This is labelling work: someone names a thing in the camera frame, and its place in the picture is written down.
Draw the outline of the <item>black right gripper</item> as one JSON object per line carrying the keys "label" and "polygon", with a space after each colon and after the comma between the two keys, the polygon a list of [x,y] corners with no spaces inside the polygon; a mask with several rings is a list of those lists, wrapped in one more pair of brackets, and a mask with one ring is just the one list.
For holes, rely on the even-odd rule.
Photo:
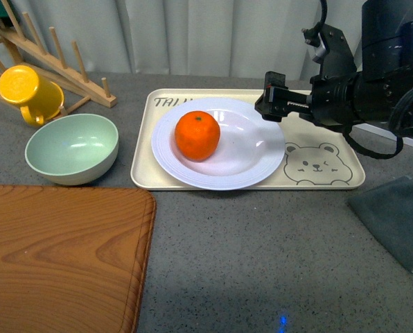
{"label": "black right gripper", "polygon": [[346,38],[340,29],[321,22],[305,30],[304,37],[315,48],[313,61],[320,65],[319,74],[310,79],[310,96],[290,91],[285,74],[267,71],[265,90],[254,108],[266,121],[281,122],[297,112],[316,126],[349,133],[360,120],[353,109],[357,67]]}

